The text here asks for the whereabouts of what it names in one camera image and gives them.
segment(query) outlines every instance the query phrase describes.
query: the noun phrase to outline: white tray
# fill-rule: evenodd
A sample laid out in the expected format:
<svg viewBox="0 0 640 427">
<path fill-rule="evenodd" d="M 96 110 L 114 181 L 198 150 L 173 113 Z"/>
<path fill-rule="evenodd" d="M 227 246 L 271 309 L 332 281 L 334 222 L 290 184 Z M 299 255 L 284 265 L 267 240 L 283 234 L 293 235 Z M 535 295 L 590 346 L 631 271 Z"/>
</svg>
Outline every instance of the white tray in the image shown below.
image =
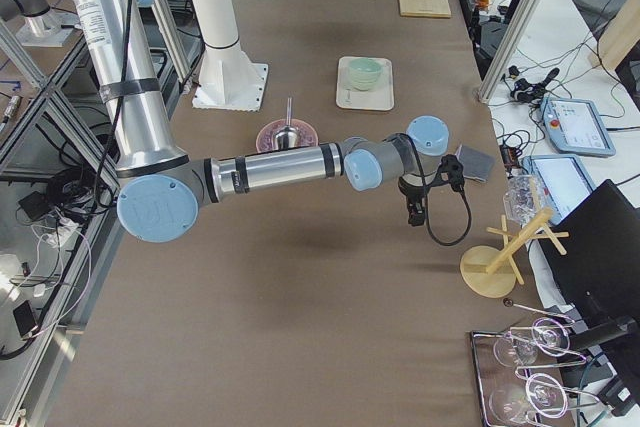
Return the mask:
<svg viewBox="0 0 640 427">
<path fill-rule="evenodd" d="M 356 90 L 349 83 L 349 62 L 357 57 L 341 57 L 338 62 L 336 104 L 342 109 L 387 111 L 393 109 L 393 72 L 389 59 L 373 58 L 382 65 L 382 74 L 370 90 Z"/>
</svg>

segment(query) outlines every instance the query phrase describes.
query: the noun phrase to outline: small black box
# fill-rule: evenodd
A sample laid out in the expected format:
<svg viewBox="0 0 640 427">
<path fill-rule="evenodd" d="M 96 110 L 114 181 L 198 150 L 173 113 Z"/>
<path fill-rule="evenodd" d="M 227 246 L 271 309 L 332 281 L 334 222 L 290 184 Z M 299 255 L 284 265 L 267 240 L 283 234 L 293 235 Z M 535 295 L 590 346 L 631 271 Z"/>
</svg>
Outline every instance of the small black box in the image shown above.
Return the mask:
<svg viewBox="0 0 640 427">
<path fill-rule="evenodd" d="M 51 207 L 47 202 L 47 198 L 40 192 L 31 192 L 26 197 L 18 201 L 24 213 L 27 214 L 33 222 L 41 219 L 45 214 L 51 212 Z"/>
<path fill-rule="evenodd" d="M 31 334 L 38 329 L 38 321 L 31 310 L 31 304 L 25 300 L 18 307 L 13 309 L 13 318 L 16 319 L 20 338 L 25 340 L 31 337 Z"/>
</svg>

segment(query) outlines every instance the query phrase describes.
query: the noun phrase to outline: black monitor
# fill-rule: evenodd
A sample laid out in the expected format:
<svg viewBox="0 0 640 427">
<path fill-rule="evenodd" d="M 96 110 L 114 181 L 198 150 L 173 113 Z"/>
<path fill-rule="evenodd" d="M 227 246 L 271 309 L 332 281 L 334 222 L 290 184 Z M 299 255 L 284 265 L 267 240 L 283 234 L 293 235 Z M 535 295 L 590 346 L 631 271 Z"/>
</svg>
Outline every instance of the black monitor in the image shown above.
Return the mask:
<svg viewBox="0 0 640 427">
<path fill-rule="evenodd" d="M 540 245 L 563 297 L 587 326 L 624 316 L 640 324 L 640 215 L 615 184 L 603 182 L 554 230 L 569 232 L 561 239 L 567 255 L 550 242 Z M 640 404 L 640 334 L 600 347 Z"/>
</svg>

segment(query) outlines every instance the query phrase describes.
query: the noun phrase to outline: power adapter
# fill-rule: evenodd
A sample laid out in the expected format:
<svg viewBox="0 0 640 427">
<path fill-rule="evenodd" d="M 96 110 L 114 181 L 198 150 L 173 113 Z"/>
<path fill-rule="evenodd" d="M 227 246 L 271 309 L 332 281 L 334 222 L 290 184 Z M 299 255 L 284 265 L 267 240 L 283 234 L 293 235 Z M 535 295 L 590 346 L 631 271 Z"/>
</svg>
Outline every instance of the power adapter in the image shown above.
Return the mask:
<svg viewBox="0 0 640 427">
<path fill-rule="evenodd" d="M 51 206 L 47 202 L 47 198 L 40 192 L 31 192 L 26 197 L 18 201 L 20 208 L 24 210 L 27 217 L 32 222 L 40 220 L 46 214 L 51 212 Z"/>
<path fill-rule="evenodd" d="M 500 156 L 502 157 L 502 163 L 507 172 L 511 172 L 513 168 L 520 167 L 520 160 L 518 159 L 518 149 L 510 147 L 506 144 L 500 146 Z"/>
<path fill-rule="evenodd" d="M 75 223 L 71 219 L 66 217 L 60 217 L 58 221 L 57 232 L 51 234 L 44 234 L 42 240 L 49 244 L 54 249 L 62 248 L 64 244 L 71 238 L 73 233 L 78 229 L 80 224 Z"/>
</svg>

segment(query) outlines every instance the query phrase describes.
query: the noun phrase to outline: power strip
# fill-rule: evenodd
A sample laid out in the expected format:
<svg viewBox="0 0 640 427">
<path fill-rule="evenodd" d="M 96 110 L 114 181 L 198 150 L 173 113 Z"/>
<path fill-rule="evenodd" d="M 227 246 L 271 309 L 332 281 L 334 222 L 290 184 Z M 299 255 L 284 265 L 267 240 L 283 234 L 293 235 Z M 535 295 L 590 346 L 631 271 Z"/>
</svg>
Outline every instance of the power strip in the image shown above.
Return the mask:
<svg viewBox="0 0 640 427">
<path fill-rule="evenodd" d="M 60 217 L 58 232 L 54 232 L 52 234 L 44 234 L 42 236 L 42 240 L 44 240 L 54 249 L 62 248 L 79 226 L 80 224 L 75 223 L 71 219 Z"/>
</svg>

